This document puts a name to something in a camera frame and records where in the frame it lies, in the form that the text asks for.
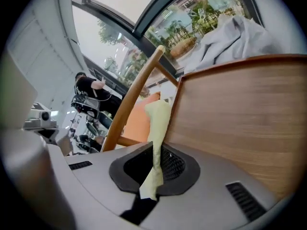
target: man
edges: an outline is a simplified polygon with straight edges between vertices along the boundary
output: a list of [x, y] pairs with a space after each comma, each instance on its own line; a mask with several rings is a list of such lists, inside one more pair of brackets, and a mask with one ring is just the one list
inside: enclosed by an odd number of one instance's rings
[[91, 79], [84, 72], [78, 72], [76, 75], [75, 89], [78, 94], [100, 100], [100, 111], [107, 111], [114, 118], [122, 100], [104, 90], [105, 83], [104, 79], [101, 81]]

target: wooden chair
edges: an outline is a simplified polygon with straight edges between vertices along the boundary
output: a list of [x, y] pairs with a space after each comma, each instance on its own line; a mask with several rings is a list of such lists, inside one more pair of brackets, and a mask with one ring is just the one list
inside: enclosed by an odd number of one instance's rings
[[120, 134], [156, 67], [177, 86], [165, 142], [231, 160], [278, 198], [292, 193], [307, 161], [307, 57], [252, 57], [186, 74], [178, 83], [158, 62], [163, 52], [159, 46], [130, 87], [103, 151], [138, 143]]

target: wooden panel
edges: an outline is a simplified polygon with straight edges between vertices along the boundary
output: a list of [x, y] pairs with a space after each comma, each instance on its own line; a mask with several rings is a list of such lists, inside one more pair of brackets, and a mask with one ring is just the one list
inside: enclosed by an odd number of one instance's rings
[[257, 57], [183, 76], [165, 141], [232, 160], [279, 198], [306, 165], [307, 58]]

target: tree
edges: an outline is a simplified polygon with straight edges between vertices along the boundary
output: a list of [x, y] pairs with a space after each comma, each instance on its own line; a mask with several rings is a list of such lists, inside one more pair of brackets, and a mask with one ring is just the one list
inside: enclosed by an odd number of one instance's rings
[[98, 20], [98, 25], [100, 26], [99, 29], [99, 36], [100, 36], [100, 42], [102, 43], [108, 43], [111, 45], [115, 45], [119, 43], [118, 41], [118, 32], [114, 30], [111, 26], [104, 23], [101, 20]]
[[108, 58], [106, 58], [105, 69], [107, 71], [110, 71], [110, 72], [113, 72], [113, 73], [116, 74], [116, 72], [118, 70], [118, 64], [116, 63], [116, 61], [112, 57], [108, 57]]

